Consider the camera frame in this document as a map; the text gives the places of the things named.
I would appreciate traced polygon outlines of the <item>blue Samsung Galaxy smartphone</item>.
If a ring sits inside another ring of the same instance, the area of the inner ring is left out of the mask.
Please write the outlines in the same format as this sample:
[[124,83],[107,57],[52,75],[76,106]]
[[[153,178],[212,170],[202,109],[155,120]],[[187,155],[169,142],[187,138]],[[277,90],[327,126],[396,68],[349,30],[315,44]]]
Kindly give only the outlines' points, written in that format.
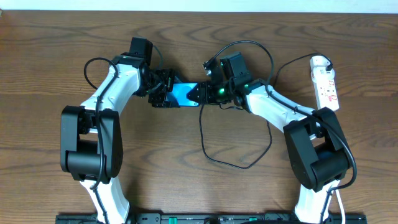
[[196,87],[196,83],[174,83],[172,91],[167,93],[166,101],[171,107],[197,107],[199,104],[189,100],[187,94]]

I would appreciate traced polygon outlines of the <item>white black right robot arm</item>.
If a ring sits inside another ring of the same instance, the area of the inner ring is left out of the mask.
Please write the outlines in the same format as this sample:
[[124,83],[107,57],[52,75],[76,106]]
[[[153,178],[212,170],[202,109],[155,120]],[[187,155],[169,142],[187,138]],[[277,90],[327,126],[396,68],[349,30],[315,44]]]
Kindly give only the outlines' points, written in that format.
[[187,98],[202,106],[234,101],[238,108],[282,131],[292,170],[301,184],[295,215],[304,223],[323,223],[331,195],[342,189],[340,180],[348,169],[356,169],[335,110],[304,107],[276,92],[267,81],[253,80],[239,52],[219,63],[212,58],[204,68],[211,73],[222,71],[227,80],[198,83]]

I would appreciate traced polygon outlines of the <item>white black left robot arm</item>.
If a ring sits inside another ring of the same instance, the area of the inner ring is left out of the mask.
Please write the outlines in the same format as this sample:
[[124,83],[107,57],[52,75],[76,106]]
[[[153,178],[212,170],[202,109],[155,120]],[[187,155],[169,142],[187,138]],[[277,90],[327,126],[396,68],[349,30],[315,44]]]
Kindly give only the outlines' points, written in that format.
[[80,106],[61,113],[60,165],[89,193],[99,223],[126,223],[130,204],[118,174],[123,162],[120,115],[132,96],[164,96],[177,72],[151,70],[148,59],[119,55],[106,59],[109,72]]

